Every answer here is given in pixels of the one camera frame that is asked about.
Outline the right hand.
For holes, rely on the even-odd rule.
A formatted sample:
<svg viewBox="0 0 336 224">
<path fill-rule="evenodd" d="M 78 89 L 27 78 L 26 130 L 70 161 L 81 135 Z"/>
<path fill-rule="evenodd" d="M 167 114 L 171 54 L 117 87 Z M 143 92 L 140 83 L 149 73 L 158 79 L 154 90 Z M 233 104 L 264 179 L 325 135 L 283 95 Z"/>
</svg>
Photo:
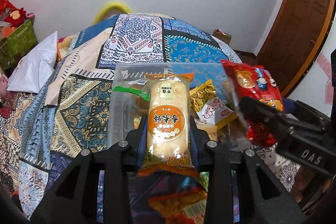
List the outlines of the right hand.
<svg viewBox="0 0 336 224">
<path fill-rule="evenodd" d="M 302 211 L 306 211 L 322 199 L 334 182 L 333 178 L 301 166 L 294 177 L 290 193 Z"/>
</svg>

